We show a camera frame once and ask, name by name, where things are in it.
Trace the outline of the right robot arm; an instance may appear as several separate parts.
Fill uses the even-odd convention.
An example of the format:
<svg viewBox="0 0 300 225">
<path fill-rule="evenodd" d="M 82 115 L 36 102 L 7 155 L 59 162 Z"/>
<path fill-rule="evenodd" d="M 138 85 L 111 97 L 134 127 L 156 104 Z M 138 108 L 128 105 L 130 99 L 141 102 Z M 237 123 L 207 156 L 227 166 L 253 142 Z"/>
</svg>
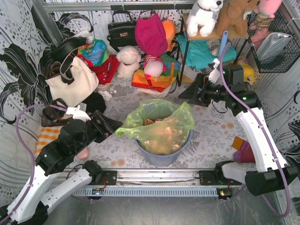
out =
<svg viewBox="0 0 300 225">
<path fill-rule="evenodd" d="M 262 104 L 254 91 L 247 90 L 244 70 L 240 65 L 228 64 L 222 73 L 225 84 L 214 84 L 208 76 L 198 74 L 193 83 L 180 95 L 189 104 L 203 107 L 223 101 L 241 124 L 251 146 L 255 161 L 217 163 L 213 181 L 245 184 L 254 196 L 285 189 L 298 176 L 295 166 L 289 166 L 277 149 L 265 123 Z"/>
</svg>

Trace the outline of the green plastic trash bag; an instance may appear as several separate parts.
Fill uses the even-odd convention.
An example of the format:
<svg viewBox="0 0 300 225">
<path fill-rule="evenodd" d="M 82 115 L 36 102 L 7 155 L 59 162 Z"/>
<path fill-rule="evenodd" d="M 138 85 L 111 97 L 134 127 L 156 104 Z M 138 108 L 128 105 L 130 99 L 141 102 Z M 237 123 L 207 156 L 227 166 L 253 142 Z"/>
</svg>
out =
<svg viewBox="0 0 300 225">
<path fill-rule="evenodd" d="M 164 119 L 145 126 L 146 119 Z M 191 129 L 195 128 L 192 107 L 184 102 L 176 104 L 164 99 L 147 99 L 139 103 L 115 131 L 118 137 L 138 140 L 143 147 L 154 153 L 156 144 L 164 144 L 169 150 L 176 151 L 182 145 Z"/>
</svg>

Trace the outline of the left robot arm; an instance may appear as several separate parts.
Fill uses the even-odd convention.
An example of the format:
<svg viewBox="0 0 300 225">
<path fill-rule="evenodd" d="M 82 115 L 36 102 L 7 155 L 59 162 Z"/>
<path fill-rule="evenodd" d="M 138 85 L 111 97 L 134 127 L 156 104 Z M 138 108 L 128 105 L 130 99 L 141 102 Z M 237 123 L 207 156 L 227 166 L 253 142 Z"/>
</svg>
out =
<svg viewBox="0 0 300 225">
<path fill-rule="evenodd" d="M 95 160 L 88 160 L 71 178 L 48 189 L 75 156 L 92 142 L 102 142 L 122 126 L 122 122 L 110 119 L 100 111 L 93 114 L 76 112 L 74 108 L 65 111 L 69 118 L 58 138 L 42 148 L 34 160 L 33 173 L 17 198 L 1 207 L 2 222 L 11 219 L 14 225 L 41 225 L 76 189 L 97 184 L 102 179 L 101 166 Z"/>
</svg>

